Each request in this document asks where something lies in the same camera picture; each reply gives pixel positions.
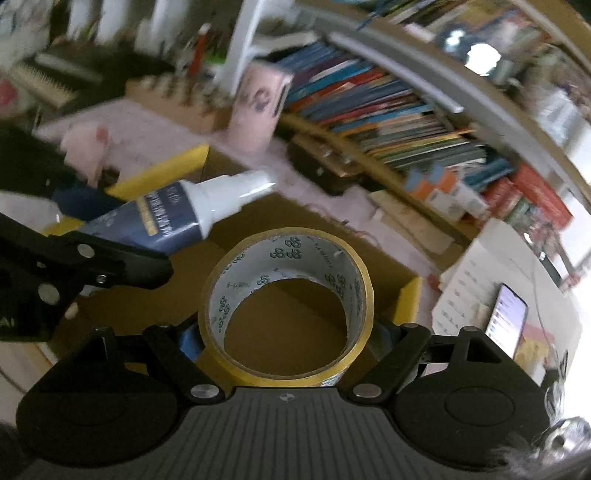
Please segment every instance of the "red book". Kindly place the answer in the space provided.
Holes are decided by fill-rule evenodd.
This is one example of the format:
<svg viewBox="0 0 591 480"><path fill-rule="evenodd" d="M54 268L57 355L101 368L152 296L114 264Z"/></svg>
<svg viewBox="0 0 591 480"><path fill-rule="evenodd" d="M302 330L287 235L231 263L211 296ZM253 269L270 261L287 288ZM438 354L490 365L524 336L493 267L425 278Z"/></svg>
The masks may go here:
<svg viewBox="0 0 591 480"><path fill-rule="evenodd" d="M337 94L346 92L347 90L351 90L353 87L357 87L359 85L363 85L364 83L371 82L373 80L377 80L386 75L386 72L379 68L373 68L368 70L367 72L360 73L359 75L355 75L354 77L348 78L346 80L341 80L339 82L335 82L332 85L328 85L328 87L319 90L318 92L314 92L307 97L302 98L296 102L293 102L289 107L290 112L299 112L303 108L311 105L312 103L317 102L322 97L327 95Z"/></svg>
<svg viewBox="0 0 591 480"><path fill-rule="evenodd" d="M387 102L381 102L381 103L376 103L374 105L364 106L364 107L358 108L357 110L351 110L350 112L342 113L340 115L334 116L334 117L329 118L327 120L322 120L321 122L319 122L319 125L328 125L328 124L333 124L335 122L352 120L353 118L357 118L361 115L379 112L381 109L385 109L385 108L393 108L393 107L396 107L399 105L413 103L413 102L416 102L417 100L418 100L418 98L416 95L404 95L402 97L394 98L394 99L389 100Z"/></svg>
<svg viewBox="0 0 591 480"><path fill-rule="evenodd" d="M482 196L487 203L489 210L494 211L501 204L503 200L509 195L513 188L513 182L507 177L503 177L489 187L486 193Z"/></svg>
<svg viewBox="0 0 591 480"><path fill-rule="evenodd" d="M548 182L533 168L522 164L512 180L523 196L536 205L556 229L562 230L569 224L573 215Z"/></svg>

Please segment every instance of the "plastic bottle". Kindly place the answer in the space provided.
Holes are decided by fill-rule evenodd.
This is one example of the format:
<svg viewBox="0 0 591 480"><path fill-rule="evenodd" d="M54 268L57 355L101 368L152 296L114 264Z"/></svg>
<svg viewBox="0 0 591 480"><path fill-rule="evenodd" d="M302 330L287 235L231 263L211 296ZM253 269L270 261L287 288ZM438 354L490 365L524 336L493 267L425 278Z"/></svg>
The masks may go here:
<svg viewBox="0 0 591 480"><path fill-rule="evenodd" d="M263 171L201 183L179 180L83 225L80 232L167 255L207 238L212 225L272 192Z"/></svg>

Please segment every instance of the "phone screen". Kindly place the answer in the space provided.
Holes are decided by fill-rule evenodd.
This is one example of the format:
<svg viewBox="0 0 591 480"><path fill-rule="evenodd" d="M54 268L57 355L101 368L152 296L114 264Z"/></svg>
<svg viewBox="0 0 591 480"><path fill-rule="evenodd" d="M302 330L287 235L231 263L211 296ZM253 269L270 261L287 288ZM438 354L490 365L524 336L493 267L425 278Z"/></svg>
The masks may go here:
<svg viewBox="0 0 591 480"><path fill-rule="evenodd" d="M507 285L501 285L486 335L513 358L527 317L527 305Z"/></svg>

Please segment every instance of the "pink fabric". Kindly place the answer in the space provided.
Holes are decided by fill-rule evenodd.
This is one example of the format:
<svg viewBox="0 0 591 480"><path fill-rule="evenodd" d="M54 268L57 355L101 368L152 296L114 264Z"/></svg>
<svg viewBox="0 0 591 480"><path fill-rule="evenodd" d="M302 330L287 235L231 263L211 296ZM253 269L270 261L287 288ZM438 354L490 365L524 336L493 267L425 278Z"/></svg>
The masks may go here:
<svg viewBox="0 0 591 480"><path fill-rule="evenodd" d="M91 187L96 187L109 149L109 131L98 123L78 124L61 141L65 163L75 168Z"/></svg>

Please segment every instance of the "tape roll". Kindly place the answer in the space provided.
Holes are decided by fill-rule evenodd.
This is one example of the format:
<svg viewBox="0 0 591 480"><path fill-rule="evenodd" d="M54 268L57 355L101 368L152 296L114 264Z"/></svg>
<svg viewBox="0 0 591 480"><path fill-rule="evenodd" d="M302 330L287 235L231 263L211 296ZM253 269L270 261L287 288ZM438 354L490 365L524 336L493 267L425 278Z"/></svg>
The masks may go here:
<svg viewBox="0 0 591 480"><path fill-rule="evenodd" d="M345 311L347 342L340 356L318 370L289 377L257 372L233 359L224 338L232 314L262 286L303 278L334 292ZM304 228L250 236L220 260L203 289L199 330L213 359L240 385L335 385L367 343L374 323L374 290L360 256L340 238Z"/></svg>

